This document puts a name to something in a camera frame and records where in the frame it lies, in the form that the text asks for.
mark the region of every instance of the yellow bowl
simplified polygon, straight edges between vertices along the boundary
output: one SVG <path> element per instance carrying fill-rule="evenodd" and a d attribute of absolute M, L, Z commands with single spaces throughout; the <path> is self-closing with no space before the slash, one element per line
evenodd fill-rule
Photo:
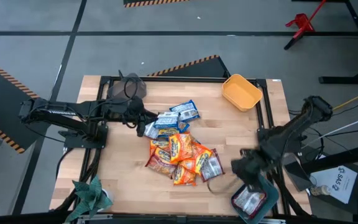
<path fill-rule="evenodd" d="M 223 83 L 222 94 L 241 111 L 253 108 L 262 99 L 262 92 L 239 74 Z"/>

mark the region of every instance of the gray floor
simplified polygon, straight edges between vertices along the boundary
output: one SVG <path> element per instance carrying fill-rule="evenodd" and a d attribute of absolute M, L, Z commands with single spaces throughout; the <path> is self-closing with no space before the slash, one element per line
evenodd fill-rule
<path fill-rule="evenodd" d="M 0 0 L 0 30 L 71 30 L 80 0 Z M 358 0 L 352 1 L 358 13 Z M 296 13 L 311 12 L 316 3 L 290 0 L 191 0 L 190 2 L 125 9 L 122 1 L 88 1 L 82 31 L 229 30 L 286 31 Z M 329 3 L 313 21 L 319 31 L 354 31 L 344 4 Z M 303 98 L 321 95 L 338 105 L 358 95 L 356 85 L 320 85 L 321 75 L 352 76 L 358 72 L 358 38 L 305 37 L 291 50 L 288 37 L 77 37 L 58 99 L 75 101 L 83 75 L 146 75 L 213 54 L 222 57 L 231 73 L 247 78 L 282 80 L 288 107 L 298 110 Z M 0 67 L 40 96 L 48 98 L 68 37 L 0 37 Z M 322 133 L 358 120 L 358 109 L 320 123 Z M 58 128 L 48 136 L 59 138 Z M 334 138 L 347 148 L 358 146 L 358 133 Z M 329 141 L 327 153 L 344 149 Z M 0 147 L 0 215 L 11 212 L 29 149 L 17 155 Z M 24 206 L 25 213 L 48 210 L 55 167 L 62 144 L 45 140 Z M 350 220 L 351 214 L 311 198 L 312 211 L 323 218 Z"/>

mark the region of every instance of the hazard stripe tape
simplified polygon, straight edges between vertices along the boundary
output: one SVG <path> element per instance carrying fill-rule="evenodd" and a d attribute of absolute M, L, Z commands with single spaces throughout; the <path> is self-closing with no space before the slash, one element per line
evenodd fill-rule
<path fill-rule="evenodd" d="M 10 139 L 10 137 L 8 137 L 5 133 L 3 133 L 0 130 L 0 138 L 6 142 L 6 144 L 8 144 L 9 146 L 11 146 L 14 150 L 16 150 L 16 152 L 18 153 L 23 153 L 24 149 L 22 147 L 20 147 L 20 145 L 18 145 L 16 142 L 14 142 L 12 139 Z"/>
<path fill-rule="evenodd" d="M 12 75 L 8 74 L 1 68 L 0 68 L 0 76 L 4 77 L 7 81 L 18 87 L 18 89 L 22 90 L 25 94 L 29 95 L 31 98 L 36 99 L 40 97 L 39 95 L 29 90 L 27 87 L 25 87 L 25 85 L 23 85 L 21 82 L 16 80 Z"/>
<path fill-rule="evenodd" d="M 185 2 L 189 0 L 154 0 L 154 1 L 142 1 L 142 2 L 132 2 L 127 3 L 124 7 L 137 7 L 137 6 L 151 6 L 156 4 L 166 4 L 166 3 L 175 3 L 175 2 Z"/>
<path fill-rule="evenodd" d="M 219 58 L 218 55 L 211 55 L 209 57 L 205 57 L 205 58 L 201 58 L 201 59 L 198 59 L 198 60 L 194 60 L 192 62 L 188 62 L 188 63 L 185 63 L 183 65 L 177 65 L 175 67 L 172 67 L 172 68 L 168 68 L 168 69 L 165 69 L 165 70 L 162 70 L 162 71 L 159 71 L 159 72 L 154 72 L 152 74 L 148 74 L 147 76 L 148 77 L 157 77 L 159 75 L 162 75 L 164 73 L 168 73 L 168 72 L 172 72 L 174 70 L 178 70 L 178 69 L 181 69 L 181 68 L 186 68 L 186 67 L 189 67 L 189 66 L 192 66 L 192 65 L 195 65 L 197 63 L 201 63 L 201 62 L 205 62 L 207 60 L 211 60 L 211 59 L 214 59 L 214 58 Z"/>

